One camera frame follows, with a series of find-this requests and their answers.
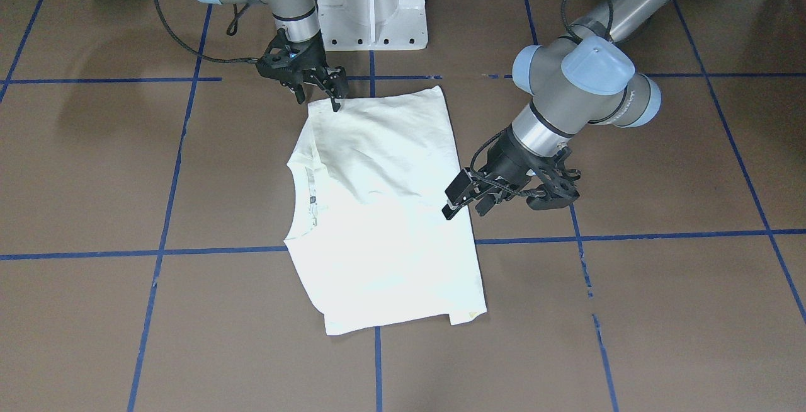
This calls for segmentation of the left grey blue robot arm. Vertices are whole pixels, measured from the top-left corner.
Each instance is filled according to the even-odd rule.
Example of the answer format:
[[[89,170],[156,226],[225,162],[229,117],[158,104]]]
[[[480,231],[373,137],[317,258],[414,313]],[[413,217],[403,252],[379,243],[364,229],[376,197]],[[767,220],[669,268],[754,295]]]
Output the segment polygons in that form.
[[[660,109],[656,82],[638,73],[619,48],[673,0],[604,0],[549,45],[529,45],[513,62],[513,82],[531,100],[483,145],[481,168],[463,168],[446,188],[443,216],[475,204],[481,216],[524,197],[535,210],[562,209],[579,198],[577,169],[566,166],[568,142],[587,125],[642,126]]]

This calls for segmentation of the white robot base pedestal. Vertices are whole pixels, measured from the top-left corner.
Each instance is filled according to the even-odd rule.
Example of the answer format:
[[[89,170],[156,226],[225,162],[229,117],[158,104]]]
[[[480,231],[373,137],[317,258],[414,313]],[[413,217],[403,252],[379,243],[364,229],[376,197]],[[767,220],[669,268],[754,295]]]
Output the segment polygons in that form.
[[[317,0],[328,52],[423,50],[425,0]]]

